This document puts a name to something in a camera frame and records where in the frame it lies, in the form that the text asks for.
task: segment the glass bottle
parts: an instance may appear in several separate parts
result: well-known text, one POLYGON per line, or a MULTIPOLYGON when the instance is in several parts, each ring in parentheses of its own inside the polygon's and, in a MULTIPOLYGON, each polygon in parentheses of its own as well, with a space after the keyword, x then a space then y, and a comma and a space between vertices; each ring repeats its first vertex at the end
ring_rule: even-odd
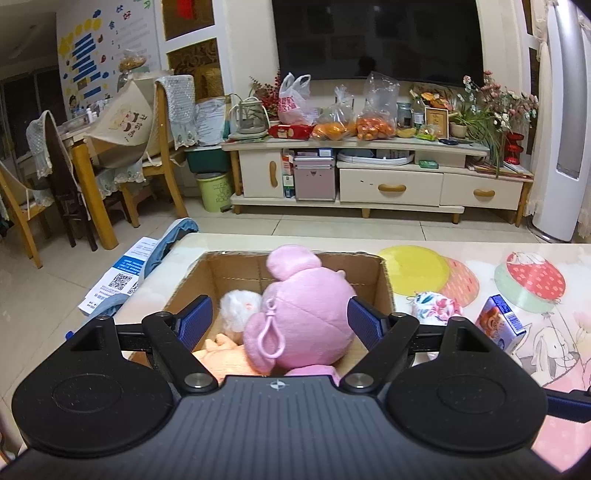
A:
POLYGON ((413 126, 419 133, 421 127, 425 124, 425 103, 420 95, 414 98, 411 112, 413 113, 413 126))

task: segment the wooden drawer handle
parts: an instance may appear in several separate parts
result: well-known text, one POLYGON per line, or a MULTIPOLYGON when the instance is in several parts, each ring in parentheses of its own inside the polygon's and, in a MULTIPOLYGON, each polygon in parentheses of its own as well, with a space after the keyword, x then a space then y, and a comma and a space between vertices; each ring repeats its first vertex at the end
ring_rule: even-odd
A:
POLYGON ((494 190, 481 190, 481 189, 474 190, 474 197, 493 198, 494 196, 495 196, 494 190))
POLYGON ((274 161, 269 162, 269 179, 271 180, 271 186, 277 188, 277 164, 274 161))
POLYGON ((402 193, 406 192, 406 185, 386 185, 385 183, 381 183, 378 185, 378 190, 380 192, 402 193))

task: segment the dark green bin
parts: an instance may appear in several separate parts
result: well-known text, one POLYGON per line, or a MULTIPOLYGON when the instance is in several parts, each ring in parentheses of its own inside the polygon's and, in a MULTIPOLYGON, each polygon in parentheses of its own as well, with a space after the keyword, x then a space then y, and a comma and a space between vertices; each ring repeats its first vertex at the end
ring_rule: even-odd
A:
POLYGON ((189 170, 193 173, 226 173, 230 171, 230 154, 220 145, 191 147, 185 150, 189 170))

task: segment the tv stand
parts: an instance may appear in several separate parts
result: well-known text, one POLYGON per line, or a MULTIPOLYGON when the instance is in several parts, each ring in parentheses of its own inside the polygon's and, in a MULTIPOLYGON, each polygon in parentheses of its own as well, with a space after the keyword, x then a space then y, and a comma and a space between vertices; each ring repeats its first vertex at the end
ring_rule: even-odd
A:
POLYGON ((326 208, 358 208, 363 218, 372 209, 409 210, 414 212, 451 213, 452 222, 459 223, 465 207, 513 210, 515 226, 521 225, 525 202, 532 179, 500 177, 478 173, 463 167, 442 167, 429 170, 416 164, 400 167, 337 162, 339 193, 332 201, 296 200, 283 196, 281 153, 284 148, 384 148, 412 150, 464 158, 483 157, 488 149, 482 145, 443 145, 416 138, 392 138, 369 142, 300 141, 268 138, 257 142, 232 142, 222 145, 230 152, 236 193, 232 196, 234 213, 248 205, 308 206, 326 208), (403 185, 403 192, 383 192, 379 185, 403 185))

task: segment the white plastic bag with red text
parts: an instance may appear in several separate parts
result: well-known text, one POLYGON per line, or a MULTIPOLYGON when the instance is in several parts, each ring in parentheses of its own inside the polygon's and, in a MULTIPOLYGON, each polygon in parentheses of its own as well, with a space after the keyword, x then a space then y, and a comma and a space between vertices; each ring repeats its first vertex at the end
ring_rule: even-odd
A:
POLYGON ((284 125, 314 125, 318 118, 310 106, 310 75, 289 74, 279 88, 279 120, 284 125))

